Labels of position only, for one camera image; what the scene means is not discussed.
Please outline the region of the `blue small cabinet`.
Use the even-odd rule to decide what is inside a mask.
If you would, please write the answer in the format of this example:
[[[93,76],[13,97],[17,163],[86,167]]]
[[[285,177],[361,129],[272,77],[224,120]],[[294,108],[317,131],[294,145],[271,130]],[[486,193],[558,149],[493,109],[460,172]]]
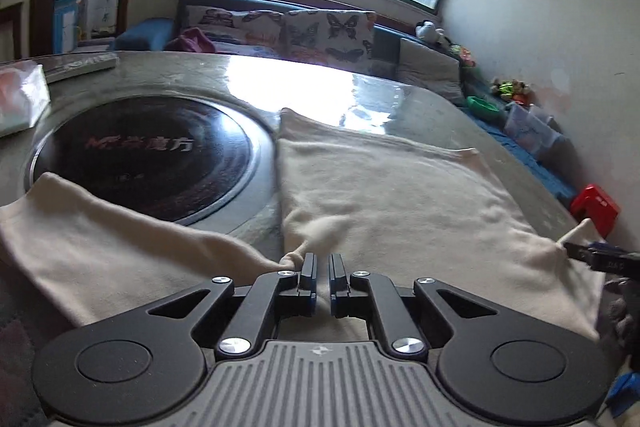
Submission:
[[[84,0],[54,0],[53,53],[66,54],[76,49],[80,31],[79,12]]]

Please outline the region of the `cream knit sweater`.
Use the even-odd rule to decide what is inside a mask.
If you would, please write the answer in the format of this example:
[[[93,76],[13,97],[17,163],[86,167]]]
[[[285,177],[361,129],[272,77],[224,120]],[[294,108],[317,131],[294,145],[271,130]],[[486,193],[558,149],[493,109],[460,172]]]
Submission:
[[[280,117],[284,256],[166,223],[46,174],[1,210],[1,260],[76,325],[183,291],[296,270],[306,254],[409,285],[434,277],[594,338],[603,281],[538,235],[480,152]]]

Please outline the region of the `magenta cloth on sofa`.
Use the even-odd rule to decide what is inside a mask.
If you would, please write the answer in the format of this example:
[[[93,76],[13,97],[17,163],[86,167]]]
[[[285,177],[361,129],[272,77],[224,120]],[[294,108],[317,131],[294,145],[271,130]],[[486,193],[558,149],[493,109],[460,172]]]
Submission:
[[[165,51],[188,53],[216,53],[213,41],[206,37],[203,31],[197,27],[186,28],[180,34],[171,39],[164,47]]]

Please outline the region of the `butterfly pillow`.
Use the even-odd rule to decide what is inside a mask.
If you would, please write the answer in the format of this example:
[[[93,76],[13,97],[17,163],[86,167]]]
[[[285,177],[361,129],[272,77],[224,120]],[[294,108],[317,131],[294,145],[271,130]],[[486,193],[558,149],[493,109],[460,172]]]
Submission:
[[[377,17],[372,11],[288,11],[286,53],[295,62],[367,74],[373,64]]]
[[[182,27],[198,28],[213,42],[258,46],[279,55],[284,53],[284,15],[279,12],[188,5]]]

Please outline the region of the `red plastic stool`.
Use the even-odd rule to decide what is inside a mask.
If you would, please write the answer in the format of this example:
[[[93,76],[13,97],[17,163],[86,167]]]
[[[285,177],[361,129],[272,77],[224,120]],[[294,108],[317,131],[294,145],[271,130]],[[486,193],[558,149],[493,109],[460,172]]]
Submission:
[[[570,204],[570,214],[577,220],[590,219],[605,239],[611,234],[620,215],[620,206],[598,184],[588,184]]]

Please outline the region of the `clear plastic storage box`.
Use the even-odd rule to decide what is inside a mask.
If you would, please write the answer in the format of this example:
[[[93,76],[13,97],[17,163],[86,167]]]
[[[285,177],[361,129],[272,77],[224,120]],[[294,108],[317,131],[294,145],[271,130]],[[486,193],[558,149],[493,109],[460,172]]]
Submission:
[[[538,161],[558,153],[566,143],[565,136],[540,120],[530,110],[511,103],[503,132]]]

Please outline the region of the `flat grey box on table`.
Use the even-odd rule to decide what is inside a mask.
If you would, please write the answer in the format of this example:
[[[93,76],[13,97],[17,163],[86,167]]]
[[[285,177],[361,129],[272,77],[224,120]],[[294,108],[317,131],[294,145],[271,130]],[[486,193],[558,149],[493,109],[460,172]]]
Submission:
[[[37,62],[47,83],[55,83],[113,69],[119,64],[119,57],[115,52],[70,53],[41,57]]]

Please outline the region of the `green plastic bowl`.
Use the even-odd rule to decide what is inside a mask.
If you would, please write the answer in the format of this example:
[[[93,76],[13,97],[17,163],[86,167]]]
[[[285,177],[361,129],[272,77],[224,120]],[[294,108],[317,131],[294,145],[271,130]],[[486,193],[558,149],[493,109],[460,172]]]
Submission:
[[[499,107],[478,96],[468,96],[466,106],[474,117],[484,121],[497,121],[501,117]]]

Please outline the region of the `left butterfly pillow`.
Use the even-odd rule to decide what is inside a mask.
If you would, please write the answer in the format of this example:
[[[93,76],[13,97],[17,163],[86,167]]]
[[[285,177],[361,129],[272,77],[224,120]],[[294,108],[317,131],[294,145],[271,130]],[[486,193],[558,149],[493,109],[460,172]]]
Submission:
[[[284,53],[284,15],[279,12],[188,5],[182,27],[198,28],[213,42],[258,46],[279,55]]]

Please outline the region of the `grey plain cushion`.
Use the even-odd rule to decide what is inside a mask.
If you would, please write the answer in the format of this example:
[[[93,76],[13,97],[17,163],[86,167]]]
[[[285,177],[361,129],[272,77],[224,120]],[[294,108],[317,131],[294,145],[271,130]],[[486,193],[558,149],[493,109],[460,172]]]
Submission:
[[[432,91],[457,106],[465,102],[460,63],[409,39],[400,40],[396,80]]]

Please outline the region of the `panda plush toy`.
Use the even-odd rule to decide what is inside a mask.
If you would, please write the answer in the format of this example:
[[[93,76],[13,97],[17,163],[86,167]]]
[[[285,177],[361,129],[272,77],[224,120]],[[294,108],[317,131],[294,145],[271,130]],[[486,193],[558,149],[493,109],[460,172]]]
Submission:
[[[427,44],[441,44],[444,30],[429,20],[422,20],[416,24],[416,38]]]

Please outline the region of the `blue corner sofa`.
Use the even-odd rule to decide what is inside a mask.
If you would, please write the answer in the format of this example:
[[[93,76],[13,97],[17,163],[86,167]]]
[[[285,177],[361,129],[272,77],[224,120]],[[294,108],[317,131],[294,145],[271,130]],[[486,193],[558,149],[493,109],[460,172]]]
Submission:
[[[274,11],[286,13],[299,10],[347,10],[347,4],[332,0],[178,0],[176,16],[171,20],[152,17],[126,29],[115,39],[114,48],[119,51],[165,51],[171,47],[171,41],[177,38],[179,31],[188,27],[188,11],[194,6],[212,6],[227,11]],[[371,56],[375,60],[373,75],[392,79],[397,76],[400,61],[400,43],[402,39],[416,40],[409,34],[411,27],[405,23],[381,16],[374,25]],[[499,114],[495,117],[483,116],[479,110],[468,103],[458,106],[466,116],[475,121],[492,135],[514,157],[533,173],[544,187],[565,207],[570,207],[577,197],[576,188],[564,181],[554,168],[542,165],[540,159],[506,134],[506,122],[510,109],[506,105],[497,105]]]

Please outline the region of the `black round induction cooktop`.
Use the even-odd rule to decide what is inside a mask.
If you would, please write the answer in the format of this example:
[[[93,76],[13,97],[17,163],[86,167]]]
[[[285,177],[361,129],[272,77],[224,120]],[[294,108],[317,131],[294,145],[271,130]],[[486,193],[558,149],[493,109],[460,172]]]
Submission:
[[[120,98],[70,116],[37,142],[25,171],[177,225],[231,232],[276,193],[267,129],[227,104],[178,95]]]

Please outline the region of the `colourful plush toys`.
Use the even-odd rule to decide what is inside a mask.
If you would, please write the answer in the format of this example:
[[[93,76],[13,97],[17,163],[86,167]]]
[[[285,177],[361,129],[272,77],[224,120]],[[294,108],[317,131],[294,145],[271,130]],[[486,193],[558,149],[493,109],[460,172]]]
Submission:
[[[532,94],[529,85],[523,81],[502,80],[499,78],[492,80],[490,92],[503,102],[514,102],[518,105],[527,105]]]

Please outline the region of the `plastic tissue pack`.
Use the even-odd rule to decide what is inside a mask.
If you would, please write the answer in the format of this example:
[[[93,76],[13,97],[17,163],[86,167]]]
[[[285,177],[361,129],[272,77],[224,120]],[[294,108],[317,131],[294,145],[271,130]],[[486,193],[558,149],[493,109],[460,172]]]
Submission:
[[[0,136],[32,129],[50,105],[43,68],[35,61],[1,66]]]

